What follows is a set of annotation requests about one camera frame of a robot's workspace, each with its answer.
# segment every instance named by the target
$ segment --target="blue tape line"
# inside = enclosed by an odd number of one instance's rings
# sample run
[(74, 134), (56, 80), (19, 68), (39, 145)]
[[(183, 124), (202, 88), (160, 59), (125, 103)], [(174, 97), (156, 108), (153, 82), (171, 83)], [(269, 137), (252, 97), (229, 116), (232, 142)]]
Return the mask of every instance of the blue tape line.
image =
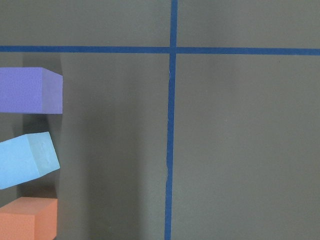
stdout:
[(177, 47), (177, 54), (247, 54), (247, 55), (308, 55), (319, 56), (317, 48), (260, 47)]
[(0, 52), (168, 54), (170, 47), (151, 46), (0, 46)]
[[(170, 36), (177, 35), (177, 28)], [(176, 47), (177, 38), (165, 46), (0, 46), (0, 52), (21, 53), (115, 53), (115, 54), (243, 54), (243, 55), (305, 55), (320, 56), (318, 48), (261, 48), (261, 47)]]
[(178, 26), (178, 0), (171, 1), (170, 18), (170, 56), (168, 89), (168, 126), (166, 144), (167, 179), (165, 184), (164, 240), (171, 240), (172, 227), (172, 188), (174, 167), (174, 130), (175, 130), (175, 88), (176, 88), (176, 49)]

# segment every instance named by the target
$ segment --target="vertical blue tape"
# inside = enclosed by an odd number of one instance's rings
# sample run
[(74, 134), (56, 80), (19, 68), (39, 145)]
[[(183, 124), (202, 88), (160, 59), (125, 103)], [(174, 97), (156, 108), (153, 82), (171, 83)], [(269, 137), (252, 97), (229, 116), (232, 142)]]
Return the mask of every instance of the vertical blue tape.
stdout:
[(171, 222), (172, 222), (173, 167), (174, 167), (177, 23), (178, 23), (178, 0), (172, 0), (171, 1), (171, 19), (170, 19), (168, 126), (167, 126), (167, 144), (166, 144), (167, 180), (165, 185), (164, 240), (171, 240), (171, 226), (172, 226)]

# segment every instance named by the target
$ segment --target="gray backdrop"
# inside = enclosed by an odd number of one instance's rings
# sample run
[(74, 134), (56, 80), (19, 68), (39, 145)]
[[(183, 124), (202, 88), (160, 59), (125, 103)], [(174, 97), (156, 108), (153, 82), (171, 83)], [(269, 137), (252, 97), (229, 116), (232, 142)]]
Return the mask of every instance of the gray backdrop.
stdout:
[[(169, 0), (5, 0), (0, 45), (170, 42)], [(319, 47), (319, 3), (180, 0), (184, 47)], [(318, 56), (177, 56), (172, 240), (318, 240)], [(0, 113), (0, 141), (50, 131), (61, 169), (0, 191), (58, 197), (57, 240), (164, 238), (168, 54), (1, 53), (62, 74), (63, 115)]]

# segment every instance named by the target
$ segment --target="purple foam block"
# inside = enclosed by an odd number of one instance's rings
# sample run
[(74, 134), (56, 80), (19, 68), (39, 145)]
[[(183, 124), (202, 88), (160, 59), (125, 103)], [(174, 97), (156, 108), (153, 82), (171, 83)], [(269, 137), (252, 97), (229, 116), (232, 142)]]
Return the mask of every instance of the purple foam block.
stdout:
[(0, 112), (62, 114), (63, 77), (43, 67), (0, 67)]

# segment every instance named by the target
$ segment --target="foam block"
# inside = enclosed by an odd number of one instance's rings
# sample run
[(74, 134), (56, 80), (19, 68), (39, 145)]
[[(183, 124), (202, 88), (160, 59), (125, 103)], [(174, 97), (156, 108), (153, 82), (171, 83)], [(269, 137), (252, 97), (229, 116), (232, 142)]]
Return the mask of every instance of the foam block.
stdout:
[(58, 200), (20, 197), (0, 208), (0, 239), (53, 240), (57, 236)]
[(49, 132), (0, 142), (0, 189), (40, 178), (59, 168)]
[(62, 114), (63, 77), (43, 67), (0, 67), (0, 112)]

